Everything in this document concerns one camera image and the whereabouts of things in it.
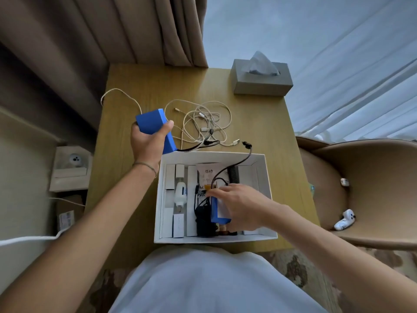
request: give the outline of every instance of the blue box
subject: blue box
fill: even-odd
[[[231,219],[217,216],[217,198],[211,197],[211,221],[212,223],[219,223],[220,225],[226,225]]]
[[[136,122],[138,123],[141,132],[152,135],[159,131],[168,120],[166,119],[164,110],[159,108],[158,110],[137,115]],[[162,154],[171,153],[176,150],[177,147],[175,146],[174,138],[172,137],[171,132],[169,132],[165,137],[164,151]]]

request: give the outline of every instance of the hand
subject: hand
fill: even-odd
[[[166,122],[159,131],[152,135],[142,133],[138,124],[132,124],[131,146],[135,162],[141,161],[150,164],[156,172],[159,170],[159,161],[164,151],[165,136],[174,126],[173,121]]]
[[[218,189],[208,190],[206,196],[216,197],[224,202],[232,221],[228,231],[253,231],[266,226],[271,211],[280,204],[268,199],[259,191],[243,184],[231,183]]]

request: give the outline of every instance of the chair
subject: chair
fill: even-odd
[[[332,231],[337,236],[364,247],[417,250],[417,143],[296,139],[321,227],[331,230],[352,209],[355,223]],[[341,178],[350,186],[342,187]]]

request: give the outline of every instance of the table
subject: table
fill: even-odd
[[[254,153],[266,156],[272,198],[291,206],[306,219],[319,224],[309,185],[297,147],[284,98],[259,95],[234,95],[230,70],[217,68],[180,68],[147,65],[111,65],[107,90],[119,88],[138,100],[143,112],[164,108],[173,99],[194,102],[218,100],[232,110],[232,124],[227,128],[230,143],[238,138],[253,145]],[[221,125],[228,122],[224,108]],[[193,109],[189,103],[173,102],[166,111],[168,119],[182,126],[183,114],[173,110]],[[130,130],[139,114],[138,106],[119,91],[109,93],[97,137],[86,212],[129,170],[133,163]],[[173,135],[180,136],[174,128]],[[247,152],[240,143],[234,147],[215,146],[210,151]],[[109,255],[104,268],[128,268],[141,261],[161,244],[154,244],[157,180],[153,182],[138,209],[129,220]],[[230,252],[261,252],[290,248],[282,237],[276,240],[216,244]]]

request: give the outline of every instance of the tissue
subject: tissue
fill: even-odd
[[[280,74],[274,64],[259,50],[255,52],[249,63],[242,68],[242,71],[254,75],[277,76]]]

